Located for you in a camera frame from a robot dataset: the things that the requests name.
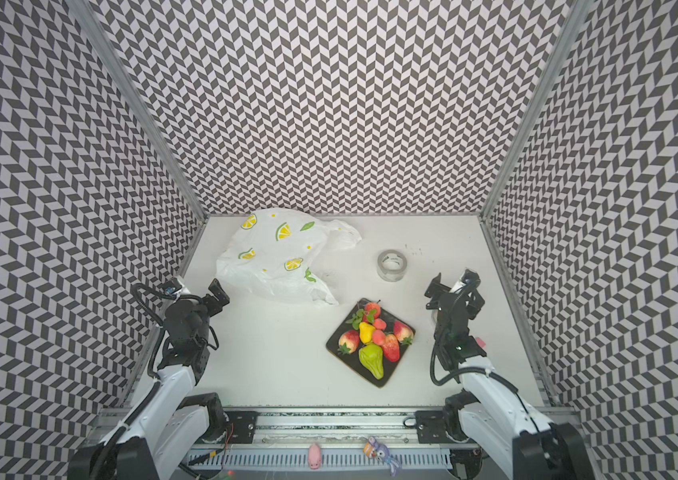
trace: white plastic bag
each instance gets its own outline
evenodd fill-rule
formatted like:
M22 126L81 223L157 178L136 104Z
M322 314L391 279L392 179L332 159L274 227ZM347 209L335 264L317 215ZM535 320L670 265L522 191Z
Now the white plastic bag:
M216 260L216 277L273 300L338 305L328 285L310 271L329 235L332 250L360 241L357 230L341 220L324 222L287 208L256 210Z

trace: black and white chevron pattern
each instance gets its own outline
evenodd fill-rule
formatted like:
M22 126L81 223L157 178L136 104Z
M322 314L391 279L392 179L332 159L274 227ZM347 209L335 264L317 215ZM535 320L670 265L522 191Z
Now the black and white chevron pattern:
M208 211L478 211L570 0L92 0Z
M610 478L678 478L678 0L596 2L491 220Z
M0 0L0 478L65 477L196 225L63 4Z

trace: red strawberry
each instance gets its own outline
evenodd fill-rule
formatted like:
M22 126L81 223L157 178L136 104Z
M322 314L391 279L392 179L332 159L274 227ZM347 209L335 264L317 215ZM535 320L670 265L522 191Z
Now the red strawberry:
M393 334L390 333L384 337L382 350L384 351L384 358L387 360L390 360L391 362L400 360L400 345L397 344L397 337Z
M339 338L339 353L349 355L357 350L359 343L360 334L358 334L357 330L348 330Z
M379 315L382 314L382 307L380 307L378 303L376 302L366 303L365 311L371 312L372 310L375 310L375 312L373 312L373 318L379 318Z
M403 345L410 345L413 341L413 332L405 323L395 320L393 331L395 332L395 337Z
M381 330L374 330L373 333L371 333L371 341L377 345L383 345L384 332L382 332Z

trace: lemon slice print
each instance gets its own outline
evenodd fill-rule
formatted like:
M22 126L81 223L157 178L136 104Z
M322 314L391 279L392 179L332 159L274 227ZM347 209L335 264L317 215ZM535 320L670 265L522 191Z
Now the lemon slice print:
M238 258L243 259L243 260L250 260L256 256L256 252L254 252L253 248L249 248L247 252L243 252L242 254L238 255Z
M277 230L275 231L275 239L279 241L283 238L286 238L287 236L290 236L290 228L288 228L288 223L280 224L280 226L278 226Z
M243 224L240 226L243 230L248 230L249 228L253 227L256 225L256 215L251 214L248 216L248 218L243 222Z
M302 258L292 258L291 260L288 260L285 264L286 270L290 272L292 270L299 268L303 261L304 259Z

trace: white table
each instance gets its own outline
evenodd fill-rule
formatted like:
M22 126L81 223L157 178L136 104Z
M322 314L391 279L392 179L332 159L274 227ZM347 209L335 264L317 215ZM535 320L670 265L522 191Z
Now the white table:
M225 406L236 407L440 407L461 387L454 381L441 387L430 382L434 323L424 308L428 299L423 293L439 272L442 282L451 285L469 267L479 273L478 291L486 299L482 312L470 322L472 334L486 342L498 373L514 383L531 404L542 405L476 216L338 218L357 228L363 240L352 250L323 252L310 269L329 285L340 305L287 305L223 285L230 304L210 320L220 348L211 352L194 393L217 392ZM184 276L192 293L202 296L207 292L216 258L243 219L209 220ZM377 256L390 248L403 252L409 263L405 278L396 283L376 274ZM381 299L382 308L416 329L413 345L382 389L347 368L325 347L361 297ZM439 363L436 375L445 375ZM146 392L147 383L141 382L135 398Z

